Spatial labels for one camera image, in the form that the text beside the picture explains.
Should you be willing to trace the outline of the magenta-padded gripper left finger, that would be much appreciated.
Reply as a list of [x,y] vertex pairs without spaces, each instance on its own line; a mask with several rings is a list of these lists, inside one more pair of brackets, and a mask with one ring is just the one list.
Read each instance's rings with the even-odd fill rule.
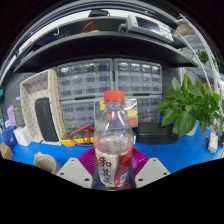
[[79,158],[70,158],[57,172],[57,176],[84,188],[96,188],[98,171],[93,148]]

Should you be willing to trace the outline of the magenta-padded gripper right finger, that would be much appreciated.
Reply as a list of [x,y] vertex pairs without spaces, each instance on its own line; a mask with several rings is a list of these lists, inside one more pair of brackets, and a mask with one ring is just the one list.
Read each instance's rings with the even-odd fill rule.
[[130,163],[130,187],[140,188],[166,177],[170,172],[158,158],[149,158],[134,148]]

